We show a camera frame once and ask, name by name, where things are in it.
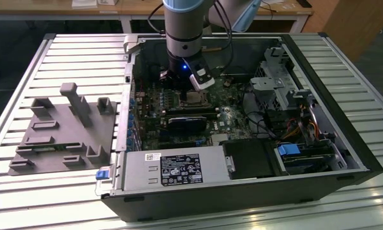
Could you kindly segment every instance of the black cable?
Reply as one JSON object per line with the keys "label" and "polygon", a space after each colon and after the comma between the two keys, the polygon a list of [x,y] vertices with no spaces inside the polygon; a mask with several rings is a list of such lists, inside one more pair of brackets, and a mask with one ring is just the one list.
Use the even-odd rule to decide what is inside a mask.
{"label": "black cable", "polygon": [[255,114],[255,113],[259,114],[259,115],[261,115],[261,116],[265,115],[265,113],[261,112],[261,111],[252,111],[252,112],[249,112],[249,113],[247,114],[247,112],[245,112],[245,110],[244,110],[244,108],[243,108],[243,114],[247,116],[248,120],[257,125],[257,132],[260,133],[260,130],[259,130],[259,127],[260,127],[260,128],[263,128],[263,129],[268,132],[271,138],[273,138],[273,139],[276,139],[276,140],[283,140],[267,126],[264,126],[264,125],[260,124],[260,122],[261,122],[263,120],[255,121],[255,120],[249,117],[249,115],[251,115],[251,114]]}
{"label": "black cable", "polygon": [[159,29],[155,27],[155,25],[152,24],[151,18],[152,18],[152,16],[155,15],[156,11],[159,11],[159,9],[160,9],[163,6],[164,6],[164,3],[157,6],[157,8],[152,11],[152,13],[149,14],[149,17],[148,17],[148,23],[149,23],[152,29],[153,29],[157,33],[160,33],[160,34],[164,34],[165,31],[164,31],[164,30],[159,30]]}
{"label": "black cable", "polygon": [[271,23],[269,23],[269,27],[272,27],[272,21],[273,21],[273,18],[275,18],[275,13],[273,12],[277,12],[277,11],[272,9],[272,5],[268,2],[265,2],[265,1],[263,1],[263,2],[269,5],[269,9],[264,8],[264,7],[261,7],[261,8],[264,8],[264,9],[267,9],[267,10],[269,10],[272,12],[272,19],[271,19]]}
{"label": "black cable", "polygon": [[223,47],[223,50],[225,50],[231,45],[232,45],[232,31],[229,31],[228,27],[227,27],[227,24],[225,24],[225,20],[224,20],[224,16],[223,14],[220,13],[220,10],[219,10],[219,7],[217,7],[217,4],[215,3],[215,9],[217,11],[217,14],[219,14],[219,17],[224,23],[224,28],[225,28],[225,32],[228,34],[228,44]]}
{"label": "black cable", "polygon": [[[225,28],[228,28],[228,29],[229,29],[229,32],[231,32],[231,37],[229,37],[229,39],[233,40],[233,29],[232,29],[231,19],[229,19],[229,16],[228,16],[228,14],[227,14],[227,11],[225,11],[225,9],[224,9],[223,3],[219,1],[219,2],[215,3],[215,5],[216,5],[217,3],[219,3],[220,8],[221,8],[223,11],[224,11],[225,19],[227,19],[228,24],[229,24],[229,28],[228,28],[228,26],[225,25]],[[229,68],[229,66],[231,66],[231,64],[232,64],[232,62],[233,62],[233,58],[235,58],[235,49],[233,49],[233,41],[231,41],[231,59],[229,59],[229,62],[227,63],[227,65],[224,66],[223,72]]]}

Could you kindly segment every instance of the aluminum extrusion table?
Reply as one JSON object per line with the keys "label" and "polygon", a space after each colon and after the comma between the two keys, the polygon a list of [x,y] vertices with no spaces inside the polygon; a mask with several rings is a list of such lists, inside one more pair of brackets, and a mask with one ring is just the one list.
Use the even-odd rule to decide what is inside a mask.
{"label": "aluminum extrusion table", "polygon": [[[67,103],[59,87],[74,81],[88,102],[99,97],[120,102],[127,64],[124,39],[126,34],[59,34],[48,36],[39,47],[0,117],[0,229],[383,227],[383,174],[316,202],[141,223],[123,222],[100,201],[95,193],[96,170],[8,176],[10,161],[34,115],[30,106],[35,97],[50,97],[55,104]],[[329,38],[297,34],[293,39],[383,166],[382,96]]]}

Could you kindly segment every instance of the warning label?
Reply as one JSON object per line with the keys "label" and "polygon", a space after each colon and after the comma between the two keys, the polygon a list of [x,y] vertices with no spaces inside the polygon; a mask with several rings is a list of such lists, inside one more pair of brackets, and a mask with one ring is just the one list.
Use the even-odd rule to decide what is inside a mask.
{"label": "warning label", "polygon": [[204,182],[199,154],[160,158],[161,184],[164,186]]}

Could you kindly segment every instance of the blue tab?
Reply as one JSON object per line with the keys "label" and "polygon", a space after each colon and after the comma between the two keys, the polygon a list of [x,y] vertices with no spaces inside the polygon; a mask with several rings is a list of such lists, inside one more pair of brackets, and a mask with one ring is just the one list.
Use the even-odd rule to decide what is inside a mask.
{"label": "blue tab", "polygon": [[279,147],[279,152],[281,156],[301,153],[299,145],[296,144],[281,145]]}
{"label": "blue tab", "polygon": [[100,170],[96,172],[96,180],[110,179],[110,170]]}

